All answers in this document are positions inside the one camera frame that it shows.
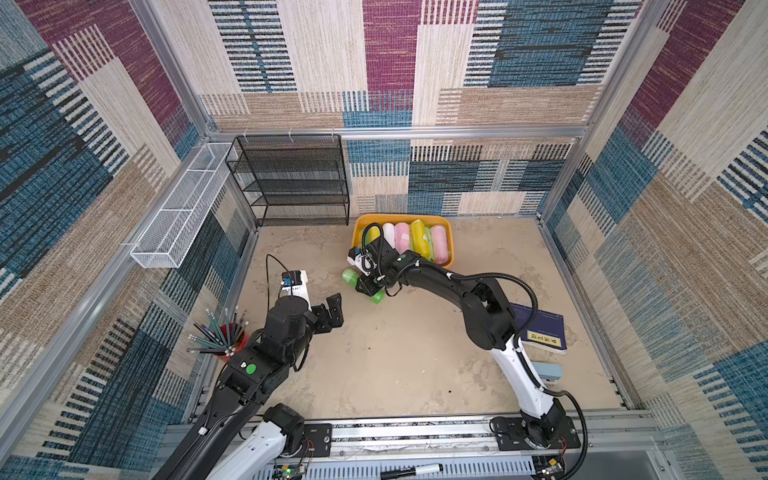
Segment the small yellow roll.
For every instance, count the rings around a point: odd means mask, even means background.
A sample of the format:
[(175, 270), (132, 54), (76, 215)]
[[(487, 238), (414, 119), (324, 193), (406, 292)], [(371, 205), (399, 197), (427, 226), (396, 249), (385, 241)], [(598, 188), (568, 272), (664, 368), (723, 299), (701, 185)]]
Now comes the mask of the small yellow roll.
[(366, 242), (371, 243), (380, 236), (381, 236), (380, 228), (377, 226), (371, 226), (366, 234)]

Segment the white roll blue end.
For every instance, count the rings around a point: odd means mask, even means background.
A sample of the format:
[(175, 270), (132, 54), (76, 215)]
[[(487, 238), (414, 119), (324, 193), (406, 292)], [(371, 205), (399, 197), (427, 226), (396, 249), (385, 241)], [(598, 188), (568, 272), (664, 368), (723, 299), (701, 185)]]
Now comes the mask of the white roll blue end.
[(382, 225), (383, 236), (392, 248), (396, 247), (396, 229), (392, 223), (385, 223)]

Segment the pink roll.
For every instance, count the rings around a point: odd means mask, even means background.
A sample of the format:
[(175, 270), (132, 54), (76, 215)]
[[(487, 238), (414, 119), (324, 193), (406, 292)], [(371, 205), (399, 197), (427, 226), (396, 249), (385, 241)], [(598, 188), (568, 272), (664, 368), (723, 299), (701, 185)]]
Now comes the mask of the pink roll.
[(445, 265), (450, 260), (447, 230), (443, 225), (435, 225), (431, 228), (434, 244), (434, 261), (439, 265)]
[(402, 254), (411, 247), (410, 225), (405, 222), (399, 222), (395, 225), (395, 248)]

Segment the light green roll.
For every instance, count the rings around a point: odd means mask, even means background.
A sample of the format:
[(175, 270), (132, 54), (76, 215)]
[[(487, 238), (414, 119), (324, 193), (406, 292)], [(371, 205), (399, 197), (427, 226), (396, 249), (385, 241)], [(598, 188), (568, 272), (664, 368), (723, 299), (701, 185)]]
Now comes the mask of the light green roll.
[(427, 248), (428, 255), (426, 256), (426, 258), (429, 261), (434, 262), (434, 259), (435, 259), (435, 257), (434, 257), (434, 244), (433, 244), (433, 239), (432, 239), (432, 235), (431, 235), (431, 228), (429, 226), (425, 226), (424, 240), (426, 241), (427, 247), (428, 247)]

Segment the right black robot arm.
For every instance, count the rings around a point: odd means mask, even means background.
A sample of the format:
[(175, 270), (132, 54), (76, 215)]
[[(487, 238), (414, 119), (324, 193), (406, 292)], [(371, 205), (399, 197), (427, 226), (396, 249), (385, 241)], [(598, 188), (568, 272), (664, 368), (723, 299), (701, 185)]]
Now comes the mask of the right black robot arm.
[[(571, 401), (579, 421), (586, 424), (572, 394), (545, 387), (522, 345), (522, 333), (538, 314), (536, 294), (524, 281), (498, 272), (461, 275), (412, 251), (400, 254), (391, 250), (378, 256), (354, 247), (347, 261), (361, 272), (356, 290), (370, 297), (400, 283), (433, 293), (460, 309), (469, 339), (491, 353), (517, 397), (527, 445), (557, 448), (561, 440), (575, 433), (572, 419), (560, 402), (562, 397)], [(514, 310), (498, 283), (500, 279), (519, 285), (529, 296), (531, 313), (520, 326), (515, 324)]]

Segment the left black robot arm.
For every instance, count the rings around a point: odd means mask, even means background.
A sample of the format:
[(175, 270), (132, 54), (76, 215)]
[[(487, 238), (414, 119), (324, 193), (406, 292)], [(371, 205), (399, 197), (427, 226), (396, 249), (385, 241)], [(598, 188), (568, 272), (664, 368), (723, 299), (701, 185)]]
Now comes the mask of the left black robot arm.
[(301, 296), (278, 299), (264, 328), (220, 372), (211, 398), (156, 479), (204, 479), (274, 390), (298, 370), (315, 334), (343, 325), (339, 293), (311, 306)]

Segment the yellow plastic storage box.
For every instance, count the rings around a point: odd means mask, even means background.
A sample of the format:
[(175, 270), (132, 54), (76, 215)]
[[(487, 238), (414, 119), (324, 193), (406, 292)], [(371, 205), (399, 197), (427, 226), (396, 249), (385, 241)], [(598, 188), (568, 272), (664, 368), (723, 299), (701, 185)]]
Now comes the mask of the yellow plastic storage box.
[(362, 239), (362, 232), (366, 226), (371, 223), (384, 223), (397, 224), (399, 222), (412, 223), (413, 221), (420, 219), (427, 227), (434, 227), (435, 225), (442, 225), (446, 230), (446, 242), (448, 249), (448, 260), (442, 263), (444, 268), (450, 268), (455, 260), (455, 248), (454, 248), (454, 235), (452, 232), (452, 226), (447, 218), (434, 215), (420, 215), (420, 214), (394, 214), (394, 213), (369, 213), (359, 216), (354, 224), (352, 245), (360, 246)]

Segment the red pencil cup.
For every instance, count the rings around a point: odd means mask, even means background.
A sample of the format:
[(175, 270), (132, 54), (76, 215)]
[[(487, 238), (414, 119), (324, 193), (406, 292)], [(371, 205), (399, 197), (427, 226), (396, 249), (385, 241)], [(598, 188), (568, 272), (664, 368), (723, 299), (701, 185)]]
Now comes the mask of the red pencil cup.
[(193, 346), (187, 351), (228, 360), (246, 345), (247, 326), (237, 306), (232, 311), (225, 308), (219, 315), (207, 311), (204, 322), (193, 323), (193, 333), (188, 335)]

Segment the black mesh shelf rack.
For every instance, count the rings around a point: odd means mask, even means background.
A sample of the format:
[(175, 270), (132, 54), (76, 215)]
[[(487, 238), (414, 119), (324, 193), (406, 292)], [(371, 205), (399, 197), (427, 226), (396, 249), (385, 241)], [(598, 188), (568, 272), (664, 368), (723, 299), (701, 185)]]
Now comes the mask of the black mesh shelf rack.
[(259, 227), (349, 223), (338, 135), (240, 135), (226, 164)]

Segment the black marker pen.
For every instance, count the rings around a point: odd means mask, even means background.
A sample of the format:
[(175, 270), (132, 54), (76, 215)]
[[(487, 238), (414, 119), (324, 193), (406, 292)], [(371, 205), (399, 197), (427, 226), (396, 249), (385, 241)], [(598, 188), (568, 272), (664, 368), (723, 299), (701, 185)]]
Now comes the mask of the black marker pen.
[(442, 473), (443, 470), (444, 470), (444, 467), (442, 464), (434, 463), (434, 464), (428, 464), (428, 465), (420, 465), (420, 466), (414, 466), (414, 467), (408, 467), (408, 468), (382, 471), (380, 473), (380, 479), (396, 480), (396, 479), (409, 478), (414, 476)]

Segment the dark blue notebook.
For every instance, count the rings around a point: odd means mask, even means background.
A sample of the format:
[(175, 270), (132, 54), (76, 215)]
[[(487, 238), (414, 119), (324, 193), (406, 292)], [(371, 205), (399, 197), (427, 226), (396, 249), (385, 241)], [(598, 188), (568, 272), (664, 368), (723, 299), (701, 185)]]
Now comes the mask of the dark blue notebook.
[[(514, 315), (515, 331), (519, 331), (530, 317), (531, 308), (517, 303), (511, 303), (510, 307)], [(567, 351), (567, 340), (563, 316), (539, 310), (536, 319), (521, 334), (521, 341), (526, 347), (564, 355)]]

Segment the light blue stapler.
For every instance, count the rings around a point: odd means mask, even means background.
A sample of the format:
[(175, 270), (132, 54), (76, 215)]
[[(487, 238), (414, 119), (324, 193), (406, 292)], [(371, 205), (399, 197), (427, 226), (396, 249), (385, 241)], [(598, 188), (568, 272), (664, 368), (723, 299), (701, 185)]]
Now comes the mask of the light blue stapler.
[(546, 383), (557, 383), (563, 378), (563, 369), (558, 364), (533, 362), (532, 365), (540, 379)]

